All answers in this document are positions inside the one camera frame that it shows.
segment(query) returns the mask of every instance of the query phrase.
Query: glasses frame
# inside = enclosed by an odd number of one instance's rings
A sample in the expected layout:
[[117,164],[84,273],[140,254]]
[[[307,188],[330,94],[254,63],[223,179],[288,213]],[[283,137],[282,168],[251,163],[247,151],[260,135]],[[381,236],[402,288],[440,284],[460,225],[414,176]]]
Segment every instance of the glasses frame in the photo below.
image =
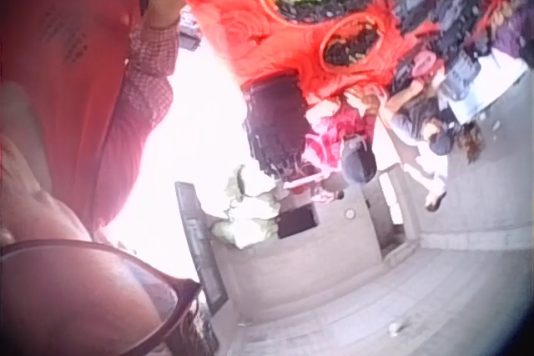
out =
[[157,348],[182,322],[193,302],[198,298],[202,291],[202,285],[200,283],[189,278],[181,279],[171,277],[130,253],[126,253],[103,243],[78,241],[74,239],[36,239],[2,246],[0,248],[0,264],[7,256],[13,256],[18,252],[39,248],[80,248],[113,253],[120,258],[126,259],[140,268],[143,268],[154,277],[161,279],[161,281],[165,282],[176,293],[178,302],[176,303],[175,309],[164,323],[147,338],[122,353],[121,356],[145,356],[147,353]]

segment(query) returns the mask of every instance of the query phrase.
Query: gray shirt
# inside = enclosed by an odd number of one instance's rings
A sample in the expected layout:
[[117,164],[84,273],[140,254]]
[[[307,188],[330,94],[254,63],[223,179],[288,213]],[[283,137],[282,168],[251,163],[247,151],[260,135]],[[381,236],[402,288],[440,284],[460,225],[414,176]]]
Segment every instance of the gray shirt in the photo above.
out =
[[437,98],[415,98],[393,115],[390,126],[399,139],[408,146],[422,141],[421,127],[429,118],[439,115]]

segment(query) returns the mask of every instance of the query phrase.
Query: red tablecloth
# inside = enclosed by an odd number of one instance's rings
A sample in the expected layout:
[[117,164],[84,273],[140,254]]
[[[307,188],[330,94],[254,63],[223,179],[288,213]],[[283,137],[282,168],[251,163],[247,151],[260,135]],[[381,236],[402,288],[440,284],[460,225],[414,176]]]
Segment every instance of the red tablecloth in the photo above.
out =
[[228,62],[239,84],[280,69],[296,68],[309,104],[362,80],[386,85],[399,57],[416,42],[415,33],[402,37],[395,28],[391,14],[393,0],[375,0],[366,12],[384,23],[385,36],[380,51],[365,64],[367,71],[327,73],[320,66],[319,49],[325,34],[336,22],[295,28],[275,21],[259,0],[187,1],[205,37]]

